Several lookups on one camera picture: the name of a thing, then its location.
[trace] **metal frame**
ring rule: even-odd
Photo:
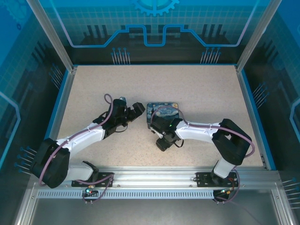
[[[263,143],[262,134],[260,132],[258,122],[255,119],[254,109],[253,109],[253,106],[251,104],[251,100],[250,100],[251,93],[248,93],[248,91],[247,91],[246,83],[245,83],[245,80],[242,76],[242,72],[239,72],[237,70],[237,76],[238,76],[238,80],[239,80],[239,83],[240,83],[240,88],[241,88],[241,91],[242,91],[242,94],[243,94],[243,97],[244,97],[244,100],[245,100],[246,108],[247,108],[249,118],[250,118],[250,121],[251,121],[251,125],[252,125],[252,128],[253,128],[253,132],[254,132],[254,135],[255,135],[255,138],[256,138],[258,149],[259,149],[259,151],[262,154],[262,157],[264,159],[263,163],[265,164],[265,166],[268,170],[271,170],[272,166],[270,165],[270,160],[268,159],[267,151],[266,151],[265,145]]]
[[[44,9],[38,0],[27,0],[32,11],[43,27],[46,35],[53,44],[56,52],[63,61],[65,67],[70,72],[73,71],[73,64],[68,57],[54,27],[52,26],[49,18],[47,17]],[[259,145],[260,151],[264,156],[266,167],[270,169],[270,164],[267,158],[266,150],[259,132],[257,121],[255,121],[254,111],[247,93],[245,81],[241,76],[241,71],[249,59],[251,53],[256,47],[259,39],[264,33],[266,27],[275,14],[281,0],[271,0],[267,6],[263,16],[261,17],[250,41],[248,42],[241,58],[237,64],[238,79],[249,112],[250,120],[254,128],[254,133]],[[50,137],[56,139],[63,113],[65,111],[68,96],[72,87],[72,82],[75,73],[68,78],[64,87],[59,108],[54,118],[53,127],[51,129]],[[114,183],[110,190],[210,190],[211,188],[197,188],[193,178],[196,172],[210,172],[212,167],[100,167],[100,170],[105,172],[114,172]],[[293,213],[285,191],[283,189],[279,173],[277,171],[267,171],[263,167],[239,167],[238,171],[241,178],[241,190],[245,189],[268,189],[272,191],[274,205],[277,210],[278,220],[283,225],[296,224]],[[75,188],[70,186],[70,182],[63,183],[58,189],[63,191],[74,191]],[[28,184],[28,189],[23,198],[19,214],[15,225],[30,224],[31,216],[34,211],[37,196],[39,191],[45,191],[46,187],[37,188],[37,179],[33,176]]]
[[[245,103],[249,111],[250,120],[254,127],[254,133],[257,138],[257,142],[262,150],[264,147],[261,140],[259,140],[259,129],[255,125],[255,118],[253,116],[253,108],[247,97],[247,90],[245,86],[245,81],[238,74],[238,79],[243,92]],[[56,139],[60,128],[61,119],[65,111],[68,96],[71,91],[72,82],[75,73],[69,74],[69,78],[64,86],[64,91],[61,96],[59,103],[59,108],[56,113],[54,124],[51,130],[51,138]],[[201,166],[201,167],[99,167],[103,172],[113,172],[115,173],[113,187],[110,188],[111,193],[148,193],[148,192],[163,192],[163,193],[173,193],[179,191],[181,193],[201,193],[203,191],[212,190],[209,187],[196,187],[196,183],[193,181],[196,172],[210,172],[213,167],[211,166]],[[285,191],[283,189],[280,176],[278,171],[266,170],[263,166],[255,167],[238,167],[238,172],[240,174],[241,184],[240,189],[242,190],[271,190],[274,199],[274,210],[278,214],[278,222],[282,225],[295,225],[296,220],[293,217],[293,213]],[[41,192],[49,192],[48,196],[43,196],[43,198],[67,198],[63,195],[72,195],[73,192],[78,192],[80,188],[71,187],[71,182],[64,182],[57,189],[49,190],[47,187],[38,186],[38,180],[36,177],[31,176],[28,183],[28,190],[25,193],[23,202],[16,220],[15,225],[28,225],[30,224],[31,216],[34,212],[34,207],[36,200],[41,195]],[[61,192],[63,194],[57,196],[55,192]]]
[[[50,129],[49,136],[48,136],[49,138],[52,138],[54,140],[57,138],[58,133],[60,131],[60,125],[61,125],[63,115],[64,115],[64,112],[65,112],[65,109],[66,109],[66,106],[67,106],[67,102],[68,102],[68,98],[69,98],[70,91],[71,91],[71,88],[72,88],[74,76],[76,74],[76,70],[77,70],[77,67],[74,67],[73,71],[69,72],[67,74],[66,83],[63,86],[61,98],[59,99],[57,112],[55,114],[53,124],[52,124],[52,127]]]
[[[99,169],[115,173],[113,187],[109,189],[106,197],[108,199],[166,199],[169,198],[169,194],[171,194],[170,198],[176,199],[211,198],[209,196],[211,188],[197,188],[192,179],[195,172],[208,172],[212,170],[212,167],[100,167]],[[267,171],[262,167],[241,167],[238,171],[241,190],[271,190],[278,222],[282,225],[296,224],[278,171]],[[79,193],[82,190],[71,187],[71,182],[65,182],[56,189],[40,187],[37,178],[33,176],[30,184],[32,184],[32,189],[28,189],[25,193],[15,225],[30,224],[37,198],[79,199]],[[145,193],[151,192],[164,193],[164,195],[161,197],[145,196]],[[131,193],[131,195],[118,197],[118,193]],[[174,196],[172,193],[181,193],[182,196]],[[201,197],[197,193],[208,193],[208,196]]]
[[[46,33],[47,37],[52,43],[55,51],[57,52],[63,64],[65,65],[66,69],[72,72],[74,67],[73,63],[69,58],[68,53],[66,52],[63,44],[61,43],[60,38],[58,37],[41,3],[38,0],[27,0],[27,3],[29,4],[31,10],[33,11],[40,25],[42,26],[44,32]]]
[[[264,11],[258,25],[256,26],[256,29],[253,31],[253,34],[248,41],[242,55],[240,56],[240,59],[237,63],[237,70],[238,72],[241,72],[244,68],[246,62],[250,58],[253,50],[255,49],[258,41],[264,34],[264,32],[267,29],[267,26],[269,25],[273,15],[276,13],[277,8],[279,7],[282,0],[270,0],[270,3],[268,4],[266,10]]]

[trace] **blue wall panel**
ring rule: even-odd
[[[14,224],[65,68],[25,0],[0,0],[0,218]]]
[[[41,3],[75,64],[118,64],[118,47],[134,64],[214,64],[238,61],[269,1]],[[121,55],[120,64],[128,63]]]
[[[283,180],[300,179],[299,7],[282,1],[244,68]]]

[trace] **beige tabletop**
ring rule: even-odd
[[[78,66],[58,137],[76,133],[107,111],[106,93],[125,97],[128,106],[176,102],[192,122],[231,119],[257,146],[234,66]],[[213,166],[221,157],[213,144],[196,140],[161,152],[157,138],[147,129],[144,112],[126,132],[90,145],[71,161],[98,166]],[[262,166],[259,151],[242,165]]]

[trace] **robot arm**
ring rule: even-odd
[[[40,177],[41,172],[51,154],[64,142],[67,142],[51,160],[43,176],[43,182],[50,188],[55,188],[65,180],[88,180],[95,182],[98,178],[98,169],[89,162],[70,165],[70,159],[89,145],[99,142],[116,132],[117,127],[126,127],[129,122],[134,121],[145,111],[141,103],[133,104],[133,109],[127,107],[125,98],[113,101],[112,113],[109,119],[102,124],[106,117],[99,116],[82,131],[58,139],[56,141],[48,138],[40,145],[36,156],[30,167],[30,172]]]
[[[229,119],[224,119],[221,123],[202,124],[186,123],[182,119],[166,120],[162,117],[154,117],[150,125],[151,130],[159,136],[156,145],[161,151],[167,150],[180,139],[195,139],[215,144],[222,158],[215,165],[211,176],[215,183],[220,183],[234,167],[242,164],[250,144],[236,135],[229,136],[229,132],[215,127],[233,130],[251,140],[243,130]]]

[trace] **metal bracket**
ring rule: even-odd
[[[234,186],[237,187],[239,185],[238,178],[235,172],[230,172],[226,180],[228,182],[222,183],[223,188],[231,188],[233,186],[232,182],[229,181],[229,179],[232,178],[234,181]],[[220,186],[217,186],[211,176],[210,172],[197,172],[196,177],[193,179],[193,181],[197,182],[198,188],[220,188]]]
[[[107,177],[107,176],[109,176],[111,174],[113,174],[113,173],[112,172],[99,172],[97,180],[101,180],[101,179],[103,179],[103,178],[105,178],[105,177]],[[105,188],[107,186],[108,182],[109,182],[109,179],[106,179],[105,181],[96,184],[95,187],[97,187],[97,188]],[[73,180],[71,186],[75,187],[75,188],[86,188],[89,185],[82,184],[82,183],[79,183],[79,182]],[[112,186],[113,186],[113,180],[111,181],[111,183],[110,183],[110,185],[108,187],[111,188]]]

